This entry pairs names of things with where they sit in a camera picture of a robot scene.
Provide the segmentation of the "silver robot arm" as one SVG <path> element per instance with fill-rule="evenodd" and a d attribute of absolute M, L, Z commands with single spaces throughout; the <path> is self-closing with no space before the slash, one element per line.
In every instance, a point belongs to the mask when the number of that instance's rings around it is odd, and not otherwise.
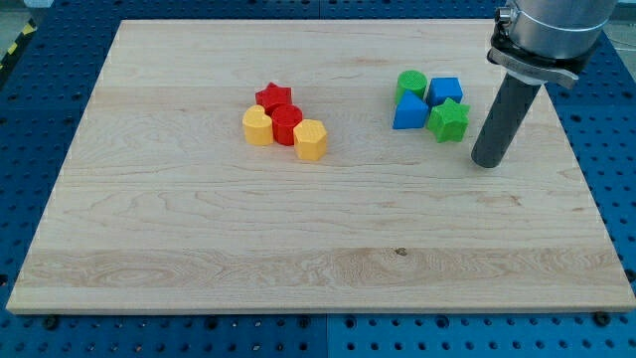
<path fill-rule="evenodd" d="M 616 0 L 508 0 L 495 10 L 489 62 L 527 85 L 571 89 Z"/>

